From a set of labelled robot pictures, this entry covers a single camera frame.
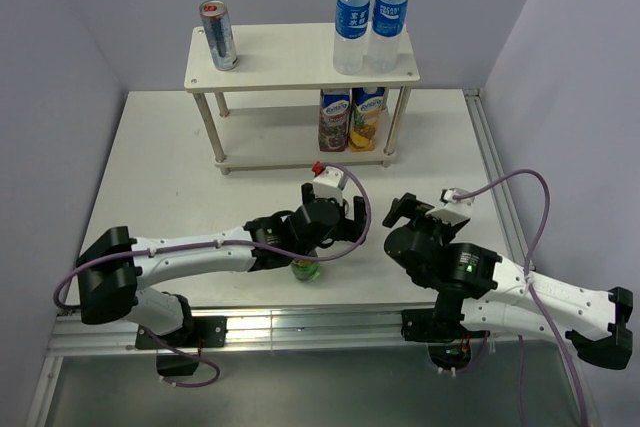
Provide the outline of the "blue-label water bottle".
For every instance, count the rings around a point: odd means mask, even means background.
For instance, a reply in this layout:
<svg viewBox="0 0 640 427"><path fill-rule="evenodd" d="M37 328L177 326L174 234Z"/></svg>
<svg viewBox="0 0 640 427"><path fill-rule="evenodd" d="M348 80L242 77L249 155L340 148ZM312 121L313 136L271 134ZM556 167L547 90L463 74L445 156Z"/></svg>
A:
<svg viewBox="0 0 640 427"><path fill-rule="evenodd" d="M400 36L406 23L408 0L375 0L368 60L378 73L392 71L397 63Z"/></svg>
<svg viewBox="0 0 640 427"><path fill-rule="evenodd" d="M364 62L370 0L336 0L333 66L344 75L358 73Z"/></svg>

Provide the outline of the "silver drink can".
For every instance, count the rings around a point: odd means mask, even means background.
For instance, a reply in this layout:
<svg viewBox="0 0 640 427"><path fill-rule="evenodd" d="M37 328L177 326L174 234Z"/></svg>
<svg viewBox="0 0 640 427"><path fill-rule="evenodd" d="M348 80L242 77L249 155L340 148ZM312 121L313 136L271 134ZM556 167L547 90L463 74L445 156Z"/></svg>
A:
<svg viewBox="0 0 640 427"><path fill-rule="evenodd" d="M207 0L199 6L199 14L214 66L221 71L233 69L238 55L225 3Z"/></svg>

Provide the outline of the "green glass bottle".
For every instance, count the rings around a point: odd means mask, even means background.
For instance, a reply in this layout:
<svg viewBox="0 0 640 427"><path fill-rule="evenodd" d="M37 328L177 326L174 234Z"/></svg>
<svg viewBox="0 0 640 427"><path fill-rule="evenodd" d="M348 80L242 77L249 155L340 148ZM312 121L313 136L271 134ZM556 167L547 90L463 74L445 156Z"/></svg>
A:
<svg viewBox="0 0 640 427"><path fill-rule="evenodd" d="M290 264L290 269L301 282L314 280L320 275L319 263L316 261L296 259Z"/></svg>

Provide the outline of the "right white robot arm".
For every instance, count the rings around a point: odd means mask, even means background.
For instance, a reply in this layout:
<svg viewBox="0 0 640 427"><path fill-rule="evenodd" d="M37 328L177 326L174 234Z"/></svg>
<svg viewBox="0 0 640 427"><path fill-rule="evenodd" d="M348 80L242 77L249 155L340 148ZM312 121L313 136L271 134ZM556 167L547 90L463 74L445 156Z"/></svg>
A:
<svg viewBox="0 0 640 427"><path fill-rule="evenodd" d="M436 208L411 193L392 201L383 220L390 230L384 251L414 284L437 294L432 307L402 312L403 338L436 344L487 332L531 335L570 344L593 366L625 369L633 352L632 292L574 286L458 242L470 212L470 203L445 200Z"/></svg>

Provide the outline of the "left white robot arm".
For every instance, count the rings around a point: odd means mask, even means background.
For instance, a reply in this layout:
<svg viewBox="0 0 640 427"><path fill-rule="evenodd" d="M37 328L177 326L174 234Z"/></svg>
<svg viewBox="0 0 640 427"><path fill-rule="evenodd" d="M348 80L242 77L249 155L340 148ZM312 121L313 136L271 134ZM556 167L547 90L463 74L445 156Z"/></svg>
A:
<svg viewBox="0 0 640 427"><path fill-rule="evenodd" d="M86 325L125 319L172 347L196 336L188 300L157 290L170 280L208 273L249 273L289 266L334 242L361 245L371 223L366 195L353 206L335 193L302 187L302 205L259 217L214 235L182 239L132 238L125 227L107 230L77 259L79 309Z"/></svg>

